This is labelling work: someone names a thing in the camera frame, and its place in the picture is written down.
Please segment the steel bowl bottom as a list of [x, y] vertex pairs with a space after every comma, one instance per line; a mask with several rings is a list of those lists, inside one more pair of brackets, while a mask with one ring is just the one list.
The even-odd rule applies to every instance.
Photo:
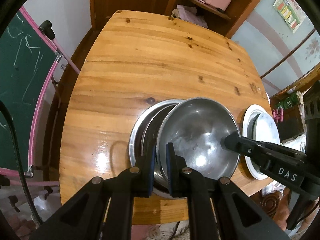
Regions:
[[[158, 110], [161, 106], [165, 105], [168, 100], [164, 100], [161, 102], [156, 103], [155, 105], [149, 107], [147, 110], [145, 110], [137, 119], [135, 125], [133, 126], [133, 129], [130, 134], [129, 139], [129, 158], [130, 163], [132, 166], [135, 166], [137, 158], [143, 156], [140, 153], [140, 146], [141, 146], [141, 139], [144, 132], [144, 129], [146, 128], [146, 125], [151, 120], [152, 116], [155, 114], [156, 110]], [[155, 188], [155, 180], [153, 182], [153, 193], [166, 198], [166, 199], [172, 199], [172, 197], [169, 195], [169, 193], [164, 193]]]

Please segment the round steel bowl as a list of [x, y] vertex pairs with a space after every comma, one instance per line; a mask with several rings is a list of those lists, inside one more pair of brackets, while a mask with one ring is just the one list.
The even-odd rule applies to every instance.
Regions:
[[159, 172], [168, 179], [166, 145], [172, 143], [175, 154], [204, 177], [231, 178], [240, 155], [228, 150], [225, 137], [240, 134], [231, 112], [208, 98], [191, 98], [177, 104], [163, 120], [156, 140]]

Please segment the blue patterned white plate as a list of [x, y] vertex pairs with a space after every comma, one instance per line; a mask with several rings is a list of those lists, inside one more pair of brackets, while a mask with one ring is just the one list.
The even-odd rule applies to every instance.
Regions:
[[280, 144], [278, 129], [272, 116], [267, 113], [260, 113], [255, 118], [252, 139], [255, 141]]

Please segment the large white plate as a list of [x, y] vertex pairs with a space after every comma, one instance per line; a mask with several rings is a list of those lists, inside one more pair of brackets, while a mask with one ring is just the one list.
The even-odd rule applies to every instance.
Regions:
[[259, 105], [251, 105], [248, 107], [247, 111], [245, 112], [243, 123], [242, 123], [242, 136], [243, 137], [247, 137], [248, 139], [252, 139], [253, 123], [254, 123], [255, 118], [260, 113], [267, 113], [267, 111], [265, 111], [263, 109], [263, 107], [261, 107]]

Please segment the folded pink cloth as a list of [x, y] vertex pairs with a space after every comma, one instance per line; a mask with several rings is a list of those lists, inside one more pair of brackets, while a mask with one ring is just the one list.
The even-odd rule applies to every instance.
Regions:
[[177, 8], [172, 11], [171, 16], [199, 25], [203, 28], [208, 28], [208, 24], [204, 20], [203, 16], [197, 15], [197, 9], [195, 7], [187, 7], [178, 4]]

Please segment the black clip on chalkboard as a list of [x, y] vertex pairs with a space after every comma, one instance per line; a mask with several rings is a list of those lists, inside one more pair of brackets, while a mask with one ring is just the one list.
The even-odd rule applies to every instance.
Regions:
[[45, 20], [39, 26], [39, 31], [51, 41], [55, 38], [55, 33], [52, 30], [52, 23], [49, 20]]

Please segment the wooden corner shelf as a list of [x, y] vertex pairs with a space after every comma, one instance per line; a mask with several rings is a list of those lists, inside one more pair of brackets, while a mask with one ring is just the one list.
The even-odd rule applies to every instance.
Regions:
[[226, 0], [217, 0], [216, 5], [211, 5], [204, 0], [168, 0], [164, 14], [170, 16], [178, 4], [197, 7], [197, 12], [204, 17], [210, 30], [231, 38], [260, 1], [231, 0], [229, 5], [223, 9], [222, 4]]

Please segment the green chalkboard pink frame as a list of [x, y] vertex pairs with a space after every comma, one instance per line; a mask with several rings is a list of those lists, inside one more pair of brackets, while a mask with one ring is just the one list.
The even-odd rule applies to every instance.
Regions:
[[61, 58], [80, 71], [56, 39], [49, 40], [21, 7], [1, 35], [1, 102], [17, 134], [22, 170], [34, 175], [34, 154], [44, 95]]

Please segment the wall poster chart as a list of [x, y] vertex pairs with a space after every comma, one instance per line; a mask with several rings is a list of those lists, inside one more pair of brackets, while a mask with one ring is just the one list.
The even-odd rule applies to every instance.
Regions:
[[303, 9], [295, 0], [275, 0], [274, 9], [279, 13], [294, 34], [306, 18]]

